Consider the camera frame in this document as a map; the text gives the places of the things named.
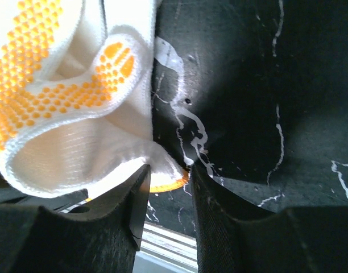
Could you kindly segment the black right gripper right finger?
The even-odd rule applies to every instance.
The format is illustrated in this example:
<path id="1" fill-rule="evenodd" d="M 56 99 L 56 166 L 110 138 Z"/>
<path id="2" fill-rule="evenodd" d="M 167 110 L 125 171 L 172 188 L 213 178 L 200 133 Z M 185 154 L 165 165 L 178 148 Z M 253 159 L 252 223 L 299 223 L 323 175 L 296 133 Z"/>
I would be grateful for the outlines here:
<path id="1" fill-rule="evenodd" d="M 199 272 L 348 272 L 348 206 L 258 207 L 194 165 Z"/>

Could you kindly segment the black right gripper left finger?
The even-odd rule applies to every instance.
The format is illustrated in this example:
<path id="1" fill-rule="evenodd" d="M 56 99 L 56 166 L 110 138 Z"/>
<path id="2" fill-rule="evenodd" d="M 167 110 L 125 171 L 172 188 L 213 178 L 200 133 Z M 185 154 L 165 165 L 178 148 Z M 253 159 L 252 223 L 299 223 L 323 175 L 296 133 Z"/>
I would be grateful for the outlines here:
<path id="1" fill-rule="evenodd" d="M 131 272 L 150 190 L 145 164 L 69 213 L 0 204 L 0 272 Z"/>

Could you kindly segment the white glove orange cuff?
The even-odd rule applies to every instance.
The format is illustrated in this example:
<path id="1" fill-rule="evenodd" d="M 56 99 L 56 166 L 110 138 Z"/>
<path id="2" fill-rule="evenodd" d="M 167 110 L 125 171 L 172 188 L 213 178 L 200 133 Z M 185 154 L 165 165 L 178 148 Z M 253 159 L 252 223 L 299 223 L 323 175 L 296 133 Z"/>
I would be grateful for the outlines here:
<path id="1" fill-rule="evenodd" d="M 0 1 L 0 173 L 53 198 L 98 194 L 137 163 L 150 192 L 188 173 L 153 140 L 151 76 L 160 1 Z"/>

